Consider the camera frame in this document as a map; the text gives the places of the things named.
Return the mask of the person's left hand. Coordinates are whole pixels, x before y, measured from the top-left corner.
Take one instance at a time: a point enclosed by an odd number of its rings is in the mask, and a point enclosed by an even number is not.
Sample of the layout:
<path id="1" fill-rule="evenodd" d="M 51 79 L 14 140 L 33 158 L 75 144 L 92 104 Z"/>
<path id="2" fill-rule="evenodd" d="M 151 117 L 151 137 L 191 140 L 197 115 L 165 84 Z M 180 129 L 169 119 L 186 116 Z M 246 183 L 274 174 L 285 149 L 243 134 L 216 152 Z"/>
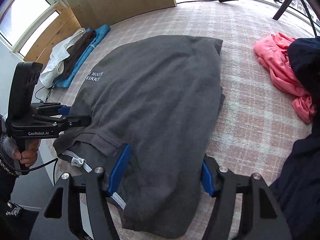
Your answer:
<path id="1" fill-rule="evenodd" d="M 27 146 L 23 152 L 18 149 L 14 150 L 13 157 L 26 167 L 33 166 L 37 161 L 38 150 L 40 146 L 40 140 L 27 140 Z"/>

